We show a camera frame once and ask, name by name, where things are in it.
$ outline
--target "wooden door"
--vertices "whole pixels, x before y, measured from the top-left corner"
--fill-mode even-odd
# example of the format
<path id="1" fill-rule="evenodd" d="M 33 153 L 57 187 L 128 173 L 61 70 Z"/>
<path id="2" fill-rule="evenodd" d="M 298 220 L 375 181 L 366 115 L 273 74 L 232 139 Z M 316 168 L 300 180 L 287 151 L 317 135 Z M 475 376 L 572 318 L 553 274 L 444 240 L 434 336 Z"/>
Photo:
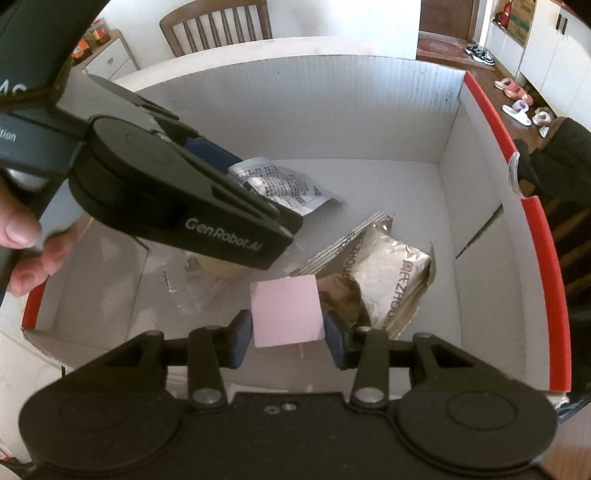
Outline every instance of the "wooden door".
<path id="1" fill-rule="evenodd" d="M 478 0 L 423 0 L 420 30 L 471 41 L 477 10 Z"/>

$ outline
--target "white tile floor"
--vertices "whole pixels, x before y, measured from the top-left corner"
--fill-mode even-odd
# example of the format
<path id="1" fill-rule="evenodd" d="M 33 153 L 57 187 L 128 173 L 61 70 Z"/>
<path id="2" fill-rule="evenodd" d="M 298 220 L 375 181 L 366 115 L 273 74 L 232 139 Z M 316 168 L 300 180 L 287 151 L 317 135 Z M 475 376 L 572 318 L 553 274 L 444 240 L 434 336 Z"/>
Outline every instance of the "white tile floor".
<path id="1" fill-rule="evenodd" d="M 61 377 L 61 366 L 22 335 L 25 303 L 26 297 L 7 293 L 0 307 L 0 442 L 23 463 L 31 459 L 18 433 L 21 407 L 34 392 Z"/>

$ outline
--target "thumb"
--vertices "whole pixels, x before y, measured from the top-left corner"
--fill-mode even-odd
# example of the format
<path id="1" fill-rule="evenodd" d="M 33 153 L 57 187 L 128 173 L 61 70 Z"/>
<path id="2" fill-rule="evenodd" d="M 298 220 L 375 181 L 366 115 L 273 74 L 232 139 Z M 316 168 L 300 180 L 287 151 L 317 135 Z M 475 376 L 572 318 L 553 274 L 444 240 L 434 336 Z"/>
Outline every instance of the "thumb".
<path id="1" fill-rule="evenodd" d="M 41 234 L 41 224 L 35 216 L 0 181 L 0 246 L 13 249 L 28 248 Z"/>

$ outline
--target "white paper packet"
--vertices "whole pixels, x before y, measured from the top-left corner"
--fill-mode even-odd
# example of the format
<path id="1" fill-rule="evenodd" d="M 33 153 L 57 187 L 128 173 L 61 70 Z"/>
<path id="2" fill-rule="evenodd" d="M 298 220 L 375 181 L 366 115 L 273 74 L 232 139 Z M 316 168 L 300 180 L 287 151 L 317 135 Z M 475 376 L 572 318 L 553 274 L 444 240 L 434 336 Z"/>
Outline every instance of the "white paper packet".
<path id="1" fill-rule="evenodd" d="M 300 215 L 307 215 L 330 199 L 344 200 L 319 187 L 310 177 L 289 168 L 277 167 L 263 157 L 250 158 L 232 165 L 228 175 L 240 185 L 245 183 L 255 192 L 287 207 Z"/>

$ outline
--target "pink sponge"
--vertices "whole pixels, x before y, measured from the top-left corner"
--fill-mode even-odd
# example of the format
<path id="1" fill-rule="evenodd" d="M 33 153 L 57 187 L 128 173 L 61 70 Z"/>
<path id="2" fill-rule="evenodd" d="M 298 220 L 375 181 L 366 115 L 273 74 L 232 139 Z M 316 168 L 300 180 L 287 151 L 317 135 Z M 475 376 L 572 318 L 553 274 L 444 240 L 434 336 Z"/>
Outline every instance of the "pink sponge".
<path id="1" fill-rule="evenodd" d="M 256 347 L 324 338 L 314 275 L 251 283 L 251 310 Z"/>

